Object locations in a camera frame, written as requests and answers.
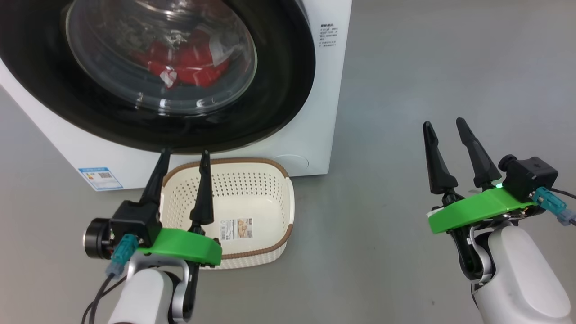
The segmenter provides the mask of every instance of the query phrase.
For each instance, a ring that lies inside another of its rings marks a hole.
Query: cable
[[[561,195],[565,195],[568,196],[570,198],[576,199],[576,195],[569,193],[568,191],[563,191],[563,190],[558,190],[558,189],[550,189],[550,191],[555,192],[557,194],[561,194]],[[570,224],[576,226],[576,221],[574,219],[569,220]]]
[[[113,273],[108,275],[108,278],[106,278],[106,280],[104,280],[104,282],[102,283],[102,286],[100,286],[100,289],[96,293],[96,297],[94,298],[94,301],[92,302],[92,309],[90,310],[90,317],[88,318],[88,324],[94,324],[94,320],[96,319],[96,308],[98,308],[98,303],[100,302],[100,299],[102,298],[102,296],[104,294],[104,290],[106,289],[106,287],[108,286],[110,281],[112,281],[113,278],[114,278]]]
[[[554,188],[550,189],[550,191],[552,191],[552,192],[554,192],[554,193],[557,193],[557,194],[565,195],[565,196],[568,196],[568,197],[570,197],[570,198],[576,199],[576,195],[571,194],[571,193],[569,193],[569,192],[567,192],[567,191],[562,191],[562,190],[558,190],[558,189],[554,189]]]
[[[122,279],[120,279],[117,283],[113,284],[110,288],[108,288],[103,294],[102,297],[106,296],[107,294],[110,293],[110,291],[113,291],[116,287],[118,287],[119,285],[121,285],[123,282],[126,281],[126,276],[124,276]],[[82,315],[82,322],[81,324],[86,323],[86,317],[88,316],[88,312],[90,311],[90,309],[92,308],[92,304],[94,304],[93,302],[90,303],[90,305],[88,305],[88,307],[86,307],[86,310],[84,311],[84,314]]]

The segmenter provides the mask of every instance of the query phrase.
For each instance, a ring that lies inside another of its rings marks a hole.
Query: white plastic basket
[[[198,165],[182,165],[164,177],[160,202],[164,227],[190,228],[200,183]],[[211,170],[214,223],[203,229],[222,244],[222,264],[216,269],[278,259],[294,223],[294,189],[286,170],[266,159],[212,160]]]

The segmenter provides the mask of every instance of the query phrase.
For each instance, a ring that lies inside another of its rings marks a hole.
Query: energy label sticker
[[[78,169],[88,182],[98,191],[122,189],[122,185],[108,168]]]

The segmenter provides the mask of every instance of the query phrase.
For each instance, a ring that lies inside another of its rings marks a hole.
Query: concrete floor
[[[293,179],[279,260],[202,273],[192,322],[481,323],[450,237],[427,225],[440,197],[421,126],[434,124],[460,193],[474,187],[457,116],[496,162],[538,155],[576,191],[575,14],[572,0],[355,0],[330,174]],[[95,193],[1,89],[0,107],[0,317],[79,322],[107,264],[82,233],[139,191]],[[576,229],[548,214],[522,226],[575,301]]]

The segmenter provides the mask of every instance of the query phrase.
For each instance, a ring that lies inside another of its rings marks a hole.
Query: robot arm
[[[502,176],[466,121],[456,121],[474,168],[474,184],[483,192],[458,195],[458,181],[438,150],[430,122],[423,126],[430,191],[443,194],[442,207],[428,214],[433,233],[453,238],[460,267],[472,284],[472,297],[486,324],[572,324],[570,301],[542,253],[518,222],[549,210],[563,225],[576,224],[575,214],[549,190],[558,172],[537,157],[506,156]],[[480,235],[476,231],[485,231]]]
[[[199,269],[214,267],[222,259],[218,239],[205,236],[202,225],[214,222],[210,155],[202,154],[196,204],[190,213],[188,231],[163,228],[159,218],[162,179],[168,170],[170,152],[164,150],[139,202],[124,201],[111,219],[97,218],[84,236],[89,257],[111,259],[109,282],[119,279],[130,260],[127,283],[110,324],[174,324],[192,317]],[[151,269],[179,266],[182,280],[172,273]],[[100,293],[94,300],[90,324]]]
[[[488,248],[495,274],[472,292],[486,324],[572,324],[566,291],[523,229],[503,224]]]

